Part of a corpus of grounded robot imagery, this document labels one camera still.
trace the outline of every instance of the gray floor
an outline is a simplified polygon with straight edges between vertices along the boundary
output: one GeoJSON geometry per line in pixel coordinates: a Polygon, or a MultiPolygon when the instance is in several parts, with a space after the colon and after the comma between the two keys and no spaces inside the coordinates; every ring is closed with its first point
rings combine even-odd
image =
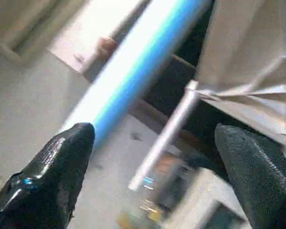
{"type": "MultiPolygon", "coordinates": [[[[131,209],[136,194],[127,186],[157,134],[128,115],[91,159],[71,229],[116,228],[117,215],[131,209]]],[[[169,148],[172,153],[179,150],[169,148]]]]}

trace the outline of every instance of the black object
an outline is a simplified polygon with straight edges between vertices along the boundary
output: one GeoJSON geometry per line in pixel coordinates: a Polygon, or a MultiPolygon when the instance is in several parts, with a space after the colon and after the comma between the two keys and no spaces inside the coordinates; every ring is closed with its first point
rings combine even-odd
{"type": "Polygon", "coordinates": [[[215,142],[253,229],[286,229],[286,158],[265,136],[218,125],[215,142]]]}
{"type": "Polygon", "coordinates": [[[91,124],[53,137],[0,192],[0,229],[65,229],[71,218],[94,142],[91,124]]]}

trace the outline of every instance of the blue pipe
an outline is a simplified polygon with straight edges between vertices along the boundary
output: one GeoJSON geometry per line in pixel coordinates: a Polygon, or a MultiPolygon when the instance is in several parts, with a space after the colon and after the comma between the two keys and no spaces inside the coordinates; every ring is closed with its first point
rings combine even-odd
{"type": "Polygon", "coordinates": [[[209,0],[153,0],[77,104],[61,131],[93,124],[97,147],[177,48],[209,0]]]}

